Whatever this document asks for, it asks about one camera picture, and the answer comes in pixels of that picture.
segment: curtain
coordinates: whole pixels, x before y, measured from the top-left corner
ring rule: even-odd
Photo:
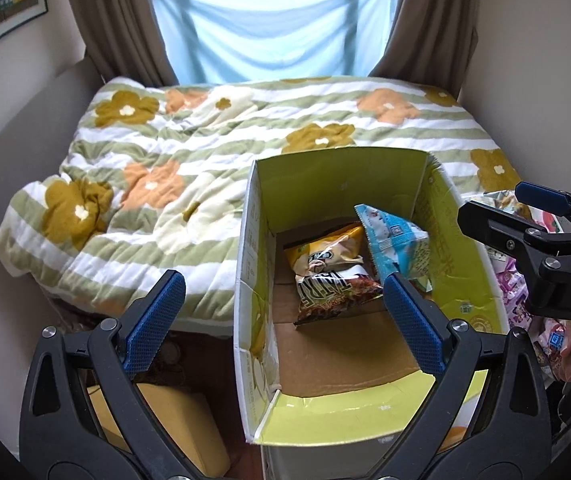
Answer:
[[[127,76],[145,86],[176,84],[151,0],[70,0],[88,56],[105,80]]]
[[[152,0],[182,84],[367,75],[397,0]]]
[[[476,43],[477,0],[399,0],[372,76],[438,86],[457,96]]]

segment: brown curtain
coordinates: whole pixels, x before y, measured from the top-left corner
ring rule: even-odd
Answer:
[[[438,86],[455,97],[476,43],[477,0],[399,0],[372,76]]]
[[[122,75],[145,86],[177,83],[151,0],[70,0],[88,55],[105,80]]]

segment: blue snack bag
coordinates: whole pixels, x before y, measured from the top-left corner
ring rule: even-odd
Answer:
[[[382,281],[392,272],[400,272],[408,280],[417,280],[422,289],[429,290],[428,234],[404,218],[369,205],[359,204],[355,211],[365,229],[379,279]]]

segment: striped floral comforter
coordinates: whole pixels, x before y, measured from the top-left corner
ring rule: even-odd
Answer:
[[[433,153],[461,194],[518,176],[446,92],[377,78],[144,88],[117,78],[78,124],[60,174],[9,204],[0,258],[65,301],[119,316],[166,269],[187,281],[174,328],[232,330],[240,219],[256,158],[338,146]]]

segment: brown cardboard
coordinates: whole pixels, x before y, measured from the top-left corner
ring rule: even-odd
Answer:
[[[163,428],[201,473],[209,477],[225,475],[230,468],[230,457],[205,397],[170,386],[137,386]],[[88,393],[107,441],[129,451],[101,389],[94,386],[88,388]]]
[[[276,236],[272,320],[284,394],[318,397],[350,392],[391,383],[419,369],[383,300],[355,307],[336,319],[294,326],[300,300],[283,247],[350,221],[312,224]],[[361,254],[367,257],[366,244]]]

